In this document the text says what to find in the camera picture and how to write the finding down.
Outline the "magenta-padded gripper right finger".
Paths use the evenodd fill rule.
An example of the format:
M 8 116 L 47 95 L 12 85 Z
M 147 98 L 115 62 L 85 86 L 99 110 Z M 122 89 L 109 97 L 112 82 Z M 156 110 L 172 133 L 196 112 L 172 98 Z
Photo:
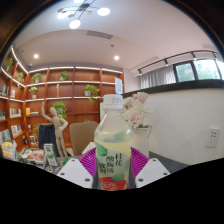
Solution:
M 131 166 L 129 174 L 129 187 L 131 189 L 146 186 L 169 174 L 170 172 L 157 158 L 149 159 L 137 149 L 131 149 Z

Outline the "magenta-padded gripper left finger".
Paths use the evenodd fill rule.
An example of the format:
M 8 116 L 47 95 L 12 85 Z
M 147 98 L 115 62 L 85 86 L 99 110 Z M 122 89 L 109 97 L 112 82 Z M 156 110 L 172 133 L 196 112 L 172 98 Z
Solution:
M 96 149 L 92 148 L 80 158 L 71 158 L 58 172 L 58 176 L 83 188 L 98 187 Z

